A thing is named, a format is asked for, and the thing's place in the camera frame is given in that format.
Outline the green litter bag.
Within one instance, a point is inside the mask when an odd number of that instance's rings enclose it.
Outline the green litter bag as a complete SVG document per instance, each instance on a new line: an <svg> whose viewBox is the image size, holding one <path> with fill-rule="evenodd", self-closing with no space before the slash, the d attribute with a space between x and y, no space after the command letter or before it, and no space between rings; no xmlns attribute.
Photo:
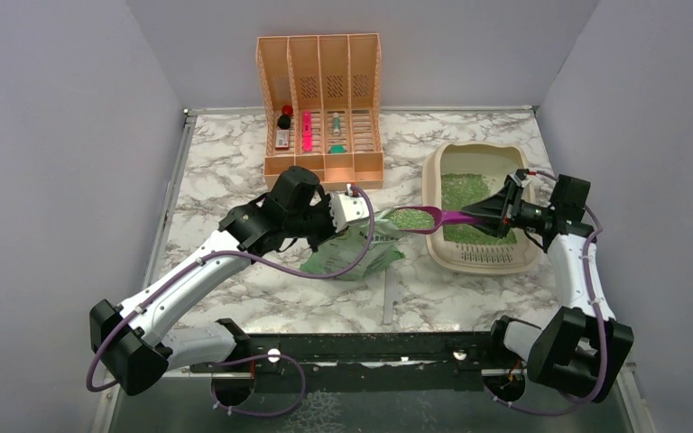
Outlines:
<svg viewBox="0 0 693 433"><path fill-rule="evenodd" d="M362 260L338 280L361 281L373 274L385 271L395 262L405 258L398 248L406 233L389 219L392 212L387 208L375 215L374 237ZM326 241L300 266L302 272L328 274L343 270L363 251L368 240L369 224L350 226L343 234Z"/></svg>

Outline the beige litter box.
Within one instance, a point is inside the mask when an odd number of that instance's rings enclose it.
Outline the beige litter box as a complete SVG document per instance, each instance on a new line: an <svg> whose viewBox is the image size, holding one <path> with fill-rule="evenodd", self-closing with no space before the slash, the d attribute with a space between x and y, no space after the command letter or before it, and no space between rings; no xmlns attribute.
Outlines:
<svg viewBox="0 0 693 433"><path fill-rule="evenodd" d="M503 185L506 176L530 166L525 153L516 146L481 142L445 143L423 163L421 203L445 210L486 198ZM464 201L456 205L444 199L443 178L475 176L479 184ZM426 237L430 256L440 266L477 275L509 275L533 269L542 250L520 230L505 238L493 238L472 226L445 226Z"/></svg>

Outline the purple litter scoop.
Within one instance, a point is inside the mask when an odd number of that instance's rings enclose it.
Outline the purple litter scoop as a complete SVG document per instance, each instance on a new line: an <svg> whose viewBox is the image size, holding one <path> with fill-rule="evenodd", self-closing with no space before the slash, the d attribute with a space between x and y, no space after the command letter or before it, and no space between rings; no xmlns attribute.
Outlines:
<svg viewBox="0 0 693 433"><path fill-rule="evenodd" d="M485 221L481 217L431 206L394 207L384 218L400 231L419 235L434 234L445 226L485 227Z"/></svg>

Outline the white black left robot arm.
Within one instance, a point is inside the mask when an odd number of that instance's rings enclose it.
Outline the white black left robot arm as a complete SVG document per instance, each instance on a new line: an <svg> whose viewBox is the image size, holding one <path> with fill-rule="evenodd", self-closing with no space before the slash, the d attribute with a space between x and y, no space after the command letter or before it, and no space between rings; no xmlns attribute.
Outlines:
<svg viewBox="0 0 693 433"><path fill-rule="evenodd" d="M310 279L265 255L280 252L287 239L304 239L318 249L360 221L375 221L364 189L348 183L343 191L327 192L313 171L286 169L269 191L232 207L206 241L164 277L119 303L102 299L89 311L94 357L88 390L119 387L135 396L170 370L212 362L233 371L249 364L254 355L233 321L220 319L195 331L176 330L175 324L213 289L256 263Z"/></svg>

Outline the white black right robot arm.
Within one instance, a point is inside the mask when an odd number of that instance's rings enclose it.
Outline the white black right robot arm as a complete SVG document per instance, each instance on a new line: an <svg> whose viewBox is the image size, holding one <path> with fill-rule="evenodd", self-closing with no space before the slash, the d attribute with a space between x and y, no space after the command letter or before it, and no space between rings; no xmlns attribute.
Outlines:
<svg viewBox="0 0 693 433"><path fill-rule="evenodd" d="M485 341L485 357L505 367L518 357L530 381L572 398L574 403L603 401L630 353L634 335L609 307L596 268L596 239L602 231L587 207L590 183L559 175L546 207L523 196L532 171L506 177L492 196L462 207L474 228L492 237L521 230L541 238L561 305L549 324L538 328L503 316Z"/></svg>

